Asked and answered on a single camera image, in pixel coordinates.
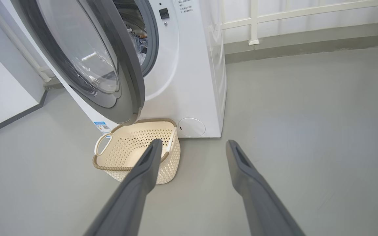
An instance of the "washing machine door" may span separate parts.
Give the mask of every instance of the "washing machine door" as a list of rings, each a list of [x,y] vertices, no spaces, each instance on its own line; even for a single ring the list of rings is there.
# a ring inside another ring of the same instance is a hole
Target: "washing machine door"
[[[135,42],[112,0],[22,0],[29,24],[62,78],[93,109],[133,124],[145,88]]]

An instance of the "floor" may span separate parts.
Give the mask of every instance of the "floor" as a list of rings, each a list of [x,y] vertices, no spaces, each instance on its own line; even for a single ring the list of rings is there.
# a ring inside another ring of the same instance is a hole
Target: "floor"
[[[250,235],[225,141],[235,139],[306,235],[378,235],[378,48],[227,65],[220,139],[181,139],[176,177],[139,235]],[[118,182],[101,133],[65,90],[0,130],[0,235],[82,235]]]

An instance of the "beige laundry basket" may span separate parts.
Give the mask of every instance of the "beige laundry basket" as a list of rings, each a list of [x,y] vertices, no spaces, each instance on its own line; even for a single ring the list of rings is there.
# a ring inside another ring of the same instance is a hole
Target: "beige laundry basket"
[[[111,138],[103,151],[98,153],[99,144],[106,136]],[[163,145],[156,184],[165,184],[176,175],[180,160],[177,126],[170,119],[148,119],[130,126],[119,125],[97,141],[93,165],[116,180],[123,181],[154,139],[161,139]]]

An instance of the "white washing machine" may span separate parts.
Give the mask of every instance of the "white washing machine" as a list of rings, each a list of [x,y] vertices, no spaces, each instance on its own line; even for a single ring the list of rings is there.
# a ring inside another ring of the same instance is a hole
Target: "white washing machine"
[[[219,0],[12,0],[26,35],[99,127],[170,118],[221,137],[227,80]]]

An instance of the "basket handle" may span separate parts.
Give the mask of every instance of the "basket handle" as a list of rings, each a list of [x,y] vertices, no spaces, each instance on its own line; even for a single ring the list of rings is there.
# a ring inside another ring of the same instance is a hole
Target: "basket handle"
[[[113,137],[110,138],[108,144],[106,144],[105,148],[103,148],[103,151],[102,151],[101,153],[98,152],[98,150],[99,150],[99,145],[100,145],[100,142],[102,141],[102,139],[104,139],[106,136],[109,136],[109,135],[111,136],[112,133],[105,133],[103,136],[101,136],[101,137],[99,138],[99,140],[97,140],[97,142],[96,142],[96,146],[94,147],[94,155],[96,155],[96,156],[101,156],[101,155],[105,152],[106,148],[109,146],[109,143],[112,141],[112,138],[113,138]]]
[[[169,153],[170,153],[170,149],[171,149],[171,143],[173,142],[173,139],[174,139],[174,136],[176,135],[176,132],[177,132],[177,127],[174,127],[173,131],[171,132],[170,140],[168,141],[168,145],[167,145],[167,149],[166,149],[166,151],[168,151]]]

